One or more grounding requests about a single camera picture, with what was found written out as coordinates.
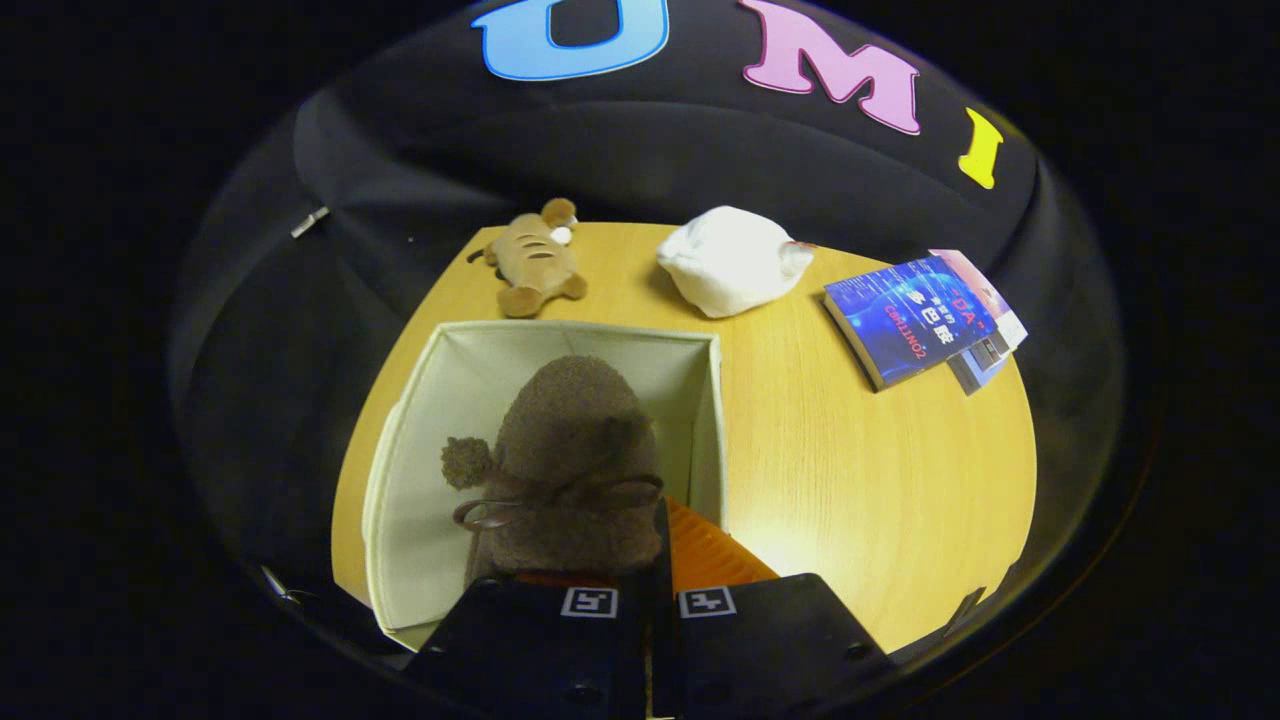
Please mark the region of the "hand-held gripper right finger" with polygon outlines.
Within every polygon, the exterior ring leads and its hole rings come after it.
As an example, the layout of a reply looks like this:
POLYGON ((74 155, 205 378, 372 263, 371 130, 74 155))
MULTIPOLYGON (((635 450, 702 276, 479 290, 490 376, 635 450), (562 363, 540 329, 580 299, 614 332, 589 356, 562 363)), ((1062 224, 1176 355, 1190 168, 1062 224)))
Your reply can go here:
POLYGON ((673 498, 659 525, 654 717, 822 719, 896 675, 823 578, 781 577, 673 498))

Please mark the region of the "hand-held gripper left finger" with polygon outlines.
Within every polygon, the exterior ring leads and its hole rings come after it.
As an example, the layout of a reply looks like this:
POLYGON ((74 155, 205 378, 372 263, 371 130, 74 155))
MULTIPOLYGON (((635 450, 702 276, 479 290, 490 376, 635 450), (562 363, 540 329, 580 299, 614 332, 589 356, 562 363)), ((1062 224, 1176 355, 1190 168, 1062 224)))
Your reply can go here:
POLYGON ((668 512, 653 565, 605 584, 481 579, 404 679, 454 719, 645 719, 652 630, 669 603, 668 512))

